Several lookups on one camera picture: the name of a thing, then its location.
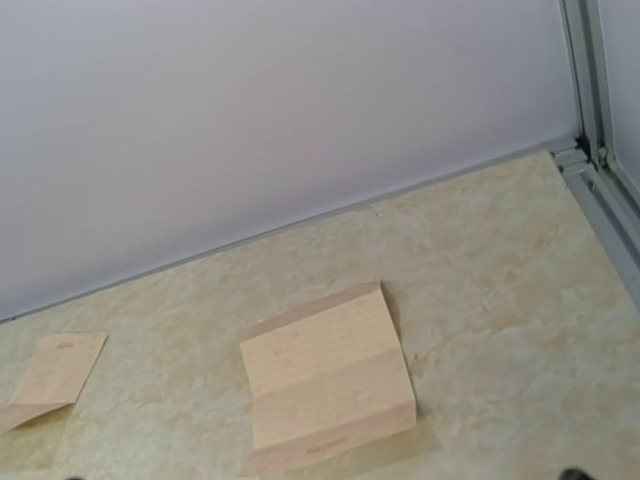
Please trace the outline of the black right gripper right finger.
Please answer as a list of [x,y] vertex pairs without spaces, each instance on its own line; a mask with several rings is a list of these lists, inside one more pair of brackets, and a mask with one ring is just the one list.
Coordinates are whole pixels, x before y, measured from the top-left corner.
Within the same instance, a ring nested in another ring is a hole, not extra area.
[[567,468],[560,474],[560,480],[590,480],[590,475],[579,468]]

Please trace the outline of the cream letter paper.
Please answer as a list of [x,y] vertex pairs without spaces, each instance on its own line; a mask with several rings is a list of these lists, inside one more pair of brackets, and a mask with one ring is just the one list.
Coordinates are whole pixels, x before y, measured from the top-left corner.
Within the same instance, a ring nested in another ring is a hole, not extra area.
[[321,462],[417,423],[380,281],[265,320],[240,351],[252,396],[247,476]]

